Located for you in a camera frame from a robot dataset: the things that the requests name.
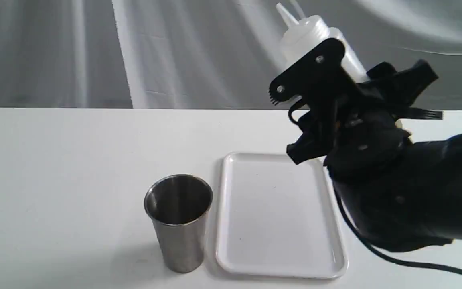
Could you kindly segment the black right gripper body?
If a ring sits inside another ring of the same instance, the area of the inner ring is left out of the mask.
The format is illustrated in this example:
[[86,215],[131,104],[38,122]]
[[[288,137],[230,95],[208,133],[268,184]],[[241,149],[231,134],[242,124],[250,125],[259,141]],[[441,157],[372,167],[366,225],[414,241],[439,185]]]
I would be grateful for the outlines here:
[[324,156],[339,179],[386,166],[409,144],[397,114],[375,89],[362,88],[342,67],[345,45],[331,38],[305,53],[268,87],[272,104],[294,100],[288,119],[301,130],[286,153],[295,164]]

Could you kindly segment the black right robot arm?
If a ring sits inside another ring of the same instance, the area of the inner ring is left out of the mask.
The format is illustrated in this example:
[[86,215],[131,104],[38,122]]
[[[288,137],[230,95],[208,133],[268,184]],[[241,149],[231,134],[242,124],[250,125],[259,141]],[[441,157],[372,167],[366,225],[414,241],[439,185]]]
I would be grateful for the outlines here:
[[295,163],[323,157],[336,198],[360,237],[392,252],[462,240],[462,133],[414,142],[400,119],[442,120],[414,107],[438,79],[426,60],[398,71],[381,62],[354,80],[342,61],[345,45],[326,39],[275,77],[273,104],[301,130],[286,153]]

